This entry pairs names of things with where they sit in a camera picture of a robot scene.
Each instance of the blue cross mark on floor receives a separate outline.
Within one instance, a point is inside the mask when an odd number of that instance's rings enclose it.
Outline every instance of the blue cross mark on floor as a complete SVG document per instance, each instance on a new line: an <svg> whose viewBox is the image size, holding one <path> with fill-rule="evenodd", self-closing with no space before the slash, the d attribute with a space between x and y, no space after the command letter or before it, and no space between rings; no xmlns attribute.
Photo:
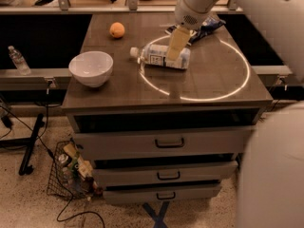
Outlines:
<svg viewBox="0 0 304 228"><path fill-rule="evenodd" d="M146 213L148 213L149 216L155 221L153 228L167 228L167 226L163 222L163 219L168 206L169 206L169 201L163 202L160 213L156 215L155 211L151 208L151 206L148 203L144 203L142 205Z"/></svg>

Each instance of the drawer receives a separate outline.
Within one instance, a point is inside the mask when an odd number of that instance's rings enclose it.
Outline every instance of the drawer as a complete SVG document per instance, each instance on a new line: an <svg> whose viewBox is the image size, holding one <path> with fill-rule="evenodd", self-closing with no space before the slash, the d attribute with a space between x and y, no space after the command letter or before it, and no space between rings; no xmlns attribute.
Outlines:
<svg viewBox="0 0 304 228"><path fill-rule="evenodd" d="M236 161L195 163L133 168L95 169L94 180L103 189L107 186L127 186L150 183L210 181L230 178L236 170Z"/></svg>
<svg viewBox="0 0 304 228"><path fill-rule="evenodd" d="M123 191L104 191L104 199L109 204L192 200L215 197L219 193L220 188L220 184L205 184Z"/></svg>
<svg viewBox="0 0 304 228"><path fill-rule="evenodd" d="M86 160L151 158L214 153L241 153L248 127L74 135Z"/></svg>

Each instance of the clear plastic bottle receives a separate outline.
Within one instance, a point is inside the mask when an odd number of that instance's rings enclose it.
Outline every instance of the clear plastic bottle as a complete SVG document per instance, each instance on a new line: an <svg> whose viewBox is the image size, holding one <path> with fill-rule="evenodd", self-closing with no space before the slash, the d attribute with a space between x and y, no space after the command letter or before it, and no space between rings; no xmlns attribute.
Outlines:
<svg viewBox="0 0 304 228"><path fill-rule="evenodd" d="M17 67L20 74L22 75L30 74L30 68L27 64L27 61L18 49L16 49L13 46L9 46L9 57Z"/></svg>
<svg viewBox="0 0 304 228"><path fill-rule="evenodd" d="M176 61L166 60L168 46L148 44L143 49L132 47L130 55L138 59L138 63L146 65L155 65L160 67L173 67L178 69L187 69L190 61L190 49L184 48Z"/></svg>

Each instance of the wire mesh basket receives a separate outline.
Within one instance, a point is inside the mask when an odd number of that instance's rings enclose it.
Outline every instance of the wire mesh basket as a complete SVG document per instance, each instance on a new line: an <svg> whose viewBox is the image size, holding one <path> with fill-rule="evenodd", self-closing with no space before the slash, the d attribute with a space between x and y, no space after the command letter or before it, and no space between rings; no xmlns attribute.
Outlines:
<svg viewBox="0 0 304 228"><path fill-rule="evenodd" d="M54 153L54 161L51 166L49 179L48 179L48 185L47 185L47 194L56 196L58 198L61 198L63 200L70 200L72 197L74 199L83 199L86 197L86 195L81 191L80 187L80 178L75 178L75 184L73 185L73 188L68 188L64 186L64 174L62 172L62 166L59 163L59 156L64 154L64 146L69 144L69 141L66 142L58 142L56 146L56 150Z"/></svg>

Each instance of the bottle cap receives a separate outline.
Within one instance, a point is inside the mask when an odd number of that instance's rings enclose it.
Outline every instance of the bottle cap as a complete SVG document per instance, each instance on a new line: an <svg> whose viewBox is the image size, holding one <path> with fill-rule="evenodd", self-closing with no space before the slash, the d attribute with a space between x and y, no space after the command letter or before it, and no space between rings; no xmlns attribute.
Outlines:
<svg viewBox="0 0 304 228"><path fill-rule="evenodd" d="M140 52L140 50L137 47L132 47L130 49L130 55L131 55L131 57L137 58L139 56L139 52Z"/></svg>

